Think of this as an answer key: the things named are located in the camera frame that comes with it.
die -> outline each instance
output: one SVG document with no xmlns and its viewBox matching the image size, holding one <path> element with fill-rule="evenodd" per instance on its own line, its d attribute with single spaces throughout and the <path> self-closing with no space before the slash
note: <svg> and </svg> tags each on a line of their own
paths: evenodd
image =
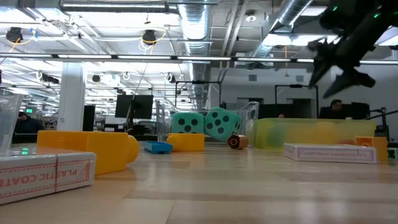
<svg viewBox="0 0 398 224">
<path fill-rule="evenodd" d="M 232 134 L 240 134 L 242 119 L 233 112 L 213 108 L 205 118 L 205 134 L 221 142 L 227 142 Z"/>
<path fill-rule="evenodd" d="M 203 134 L 203 115 L 200 113 L 175 113 L 171 133 Z"/>
</svg>

white box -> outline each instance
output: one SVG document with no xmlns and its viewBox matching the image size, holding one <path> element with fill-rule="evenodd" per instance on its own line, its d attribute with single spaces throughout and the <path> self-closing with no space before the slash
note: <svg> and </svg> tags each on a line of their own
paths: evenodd
<svg viewBox="0 0 398 224">
<path fill-rule="evenodd" d="M 0 205 L 93 184 L 94 153 L 53 153 L 0 157 Z"/>
<path fill-rule="evenodd" d="M 377 149 L 351 145 L 284 144 L 285 156 L 296 161 L 377 164 Z"/>
</svg>

blue block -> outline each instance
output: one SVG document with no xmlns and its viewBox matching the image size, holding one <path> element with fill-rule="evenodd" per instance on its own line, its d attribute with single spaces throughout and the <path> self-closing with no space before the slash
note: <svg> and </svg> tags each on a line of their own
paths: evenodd
<svg viewBox="0 0 398 224">
<path fill-rule="evenodd" d="M 164 142 L 147 141 L 144 143 L 144 149 L 152 154 L 169 154 L 173 151 L 173 145 Z"/>
</svg>

yellow toy block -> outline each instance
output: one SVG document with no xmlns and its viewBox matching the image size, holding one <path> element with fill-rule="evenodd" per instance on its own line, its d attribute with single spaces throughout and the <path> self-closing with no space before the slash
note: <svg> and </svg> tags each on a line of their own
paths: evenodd
<svg viewBox="0 0 398 224">
<path fill-rule="evenodd" d="M 385 137 L 355 137 L 355 145 L 375 147 L 379 161 L 388 160 L 387 144 Z"/>
<path fill-rule="evenodd" d="M 175 151 L 204 151 L 205 135 L 204 134 L 177 134 L 170 133 L 167 143 L 173 145 Z"/>
<path fill-rule="evenodd" d="M 127 133 L 39 131 L 37 147 L 94 152 L 95 175 L 121 171 L 138 156 L 137 140 Z"/>
</svg>

yellow translucent container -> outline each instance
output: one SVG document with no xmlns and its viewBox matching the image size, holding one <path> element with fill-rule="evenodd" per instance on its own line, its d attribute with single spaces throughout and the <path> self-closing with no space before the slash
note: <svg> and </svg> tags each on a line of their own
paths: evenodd
<svg viewBox="0 0 398 224">
<path fill-rule="evenodd" d="M 374 136 L 373 121 L 264 118 L 257 121 L 257 148 L 283 150 L 284 143 L 354 144 L 357 136 Z"/>
</svg>

